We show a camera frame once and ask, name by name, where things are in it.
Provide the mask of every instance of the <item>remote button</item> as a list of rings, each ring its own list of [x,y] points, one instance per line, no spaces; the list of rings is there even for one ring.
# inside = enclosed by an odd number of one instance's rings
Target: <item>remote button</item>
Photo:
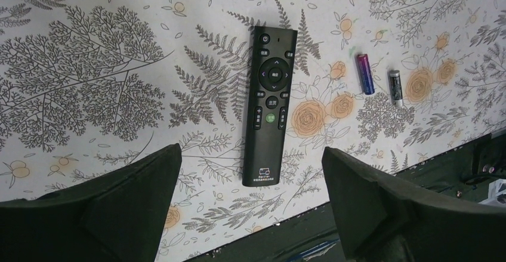
[[[275,109],[277,107],[277,105],[279,104],[279,100],[276,98],[276,96],[270,96],[269,98],[267,98],[266,100],[266,106],[269,108],[269,109]]]
[[[269,71],[269,80],[272,83],[279,82],[281,80],[282,76],[283,75],[282,75],[281,69],[279,69],[279,68],[272,68]]]
[[[262,34],[260,36],[260,41],[263,43],[263,44],[268,44],[268,42],[270,41],[270,36],[266,33]]]
[[[258,50],[258,54],[262,57],[269,56],[269,50],[268,49],[260,49],[260,50]]]
[[[260,80],[260,84],[268,91],[283,91],[283,88],[290,81],[290,72],[290,66],[284,59],[274,57],[268,59],[260,66],[258,79]]]
[[[272,113],[267,114],[267,116],[266,116],[266,121],[267,121],[268,123],[272,123],[272,122],[274,122],[275,120],[276,120],[276,115],[274,115],[274,114],[272,114]]]
[[[286,107],[281,107],[279,110],[279,123],[277,128],[282,130],[286,127]]]
[[[255,130],[260,130],[262,127],[262,107],[255,107],[253,119],[253,128]]]

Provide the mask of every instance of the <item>orange flower print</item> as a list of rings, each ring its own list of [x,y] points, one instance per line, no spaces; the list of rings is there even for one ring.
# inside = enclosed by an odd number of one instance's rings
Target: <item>orange flower print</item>
[[[448,59],[437,70],[436,81],[448,85],[448,82],[453,78],[457,70],[457,64],[454,60]]]
[[[337,61],[331,69],[331,78],[336,80],[346,74],[346,65],[342,61]]]
[[[423,68],[411,73],[406,86],[406,96],[411,103],[425,100],[432,90],[432,72]]]
[[[312,137],[323,128],[324,105],[316,100],[302,102],[292,115],[292,127],[299,138]]]
[[[346,118],[353,110],[353,98],[349,94],[339,95],[325,107],[325,123],[331,124],[336,119]]]
[[[165,219],[165,228],[174,227],[181,219],[181,214],[179,213],[179,209],[175,206],[171,206],[169,208],[169,212],[167,213],[167,218]]]
[[[30,169],[26,167],[26,163],[23,161],[14,161],[10,164],[4,165],[9,169],[7,172],[3,172],[0,175],[11,175],[11,183],[9,188],[11,188],[16,182],[17,178],[25,178],[30,174]]]
[[[445,47],[447,47],[449,41],[450,41],[450,34],[447,32],[441,33],[441,35],[437,37],[437,42],[436,42],[437,50],[439,51],[439,50],[442,50]]]

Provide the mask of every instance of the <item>remote control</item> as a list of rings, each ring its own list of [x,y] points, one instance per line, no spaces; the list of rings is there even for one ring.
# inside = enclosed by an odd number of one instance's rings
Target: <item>remote control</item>
[[[297,31],[255,27],[242,184],[279,183]]]

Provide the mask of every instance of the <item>purple battery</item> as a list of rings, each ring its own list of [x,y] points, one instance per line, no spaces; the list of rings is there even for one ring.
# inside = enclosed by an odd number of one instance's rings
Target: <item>purple battery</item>
[[[371,67],[367,54],[357,56],[357,64],[360,69],[360,78],[362,79],[362,87],[366,95],[374,94],[374,83],[372,82]]]

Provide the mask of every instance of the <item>floral tablecloth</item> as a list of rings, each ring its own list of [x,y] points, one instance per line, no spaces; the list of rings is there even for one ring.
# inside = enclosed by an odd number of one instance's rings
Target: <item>floral tablecloth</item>
[[[298,43],[281,183],[253,189],[240,173],[255,25]],[[179,143],[159,261],[327,202],[325,146],[395,173],[505,125],[505,0],[1,0],[0,33],[0,200]]]

